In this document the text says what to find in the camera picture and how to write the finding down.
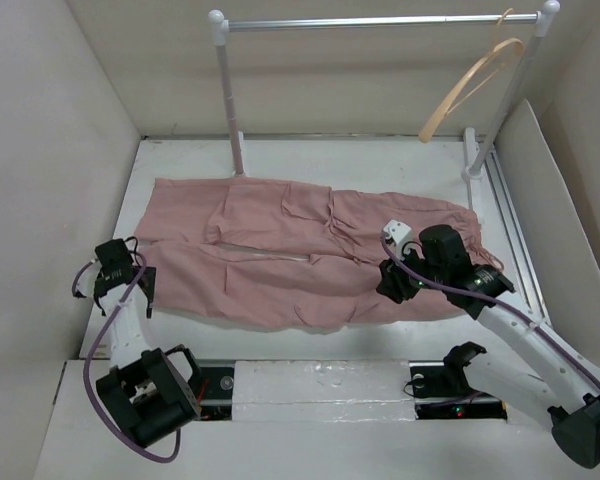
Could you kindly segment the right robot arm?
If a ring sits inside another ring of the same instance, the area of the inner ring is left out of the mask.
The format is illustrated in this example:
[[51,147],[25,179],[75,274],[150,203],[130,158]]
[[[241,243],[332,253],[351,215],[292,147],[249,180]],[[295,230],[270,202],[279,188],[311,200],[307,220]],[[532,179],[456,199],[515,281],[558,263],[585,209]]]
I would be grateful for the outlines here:
[[549,430],[571,461],[586,469],[600,466],[600,367],[524,312],[513,283],[498,268],[473,262],[453,227],[415,233],[392,220],[380,241],[388,257],[380,265],[377,293],[402,303],[425,290],[440,292],[529,368],[522,371],[465,342],[443,358],[437,381],[456,394],[480,392],[504,401]]

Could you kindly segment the pink trousers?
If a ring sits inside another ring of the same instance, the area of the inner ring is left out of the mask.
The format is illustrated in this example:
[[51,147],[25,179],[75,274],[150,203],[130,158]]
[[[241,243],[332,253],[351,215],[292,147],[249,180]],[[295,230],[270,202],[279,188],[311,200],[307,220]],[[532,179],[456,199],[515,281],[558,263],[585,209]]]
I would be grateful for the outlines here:
[[161,309],[269,330],[456,316],[440,292],[400,304],[378,294],[380,234],[392,220],[415,232],[447,224],[473,262],[499,265],[460,205],[287,180],[159,179],[135,234]]

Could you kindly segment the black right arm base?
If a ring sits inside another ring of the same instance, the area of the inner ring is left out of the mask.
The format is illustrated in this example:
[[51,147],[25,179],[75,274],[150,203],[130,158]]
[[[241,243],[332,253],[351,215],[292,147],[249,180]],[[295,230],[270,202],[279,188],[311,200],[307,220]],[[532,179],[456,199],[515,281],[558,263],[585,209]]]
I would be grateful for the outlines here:
[[507,420],[504,403],[472,388],[464,372],[471,360],[486,353],[484,347],[466,342],[442,360],[410,361],[403,392],[415,401],[416,419]]

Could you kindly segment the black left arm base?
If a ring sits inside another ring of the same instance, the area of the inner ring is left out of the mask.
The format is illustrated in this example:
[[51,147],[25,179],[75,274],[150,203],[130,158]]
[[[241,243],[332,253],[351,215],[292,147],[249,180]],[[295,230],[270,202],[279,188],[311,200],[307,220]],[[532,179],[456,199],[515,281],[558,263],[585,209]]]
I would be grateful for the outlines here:
[[142,420],[160,424],[230,420],[235,365],[204,364],[200,371],[181,373],[171,365],[158,369],[156,380],[128,382],[123,390]]

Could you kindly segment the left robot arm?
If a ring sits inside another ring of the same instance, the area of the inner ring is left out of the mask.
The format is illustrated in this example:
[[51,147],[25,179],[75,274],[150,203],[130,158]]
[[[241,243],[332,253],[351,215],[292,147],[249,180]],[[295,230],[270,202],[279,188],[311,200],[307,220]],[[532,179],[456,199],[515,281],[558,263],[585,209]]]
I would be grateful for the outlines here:
[[124,439],[149,447],[201,416],[203,373],[191,351],[163,350],[154,341],[156,269],[123,239],[95,248],[100,264],[93,298],[107,316],[109,372],[95,382],[97,397]]

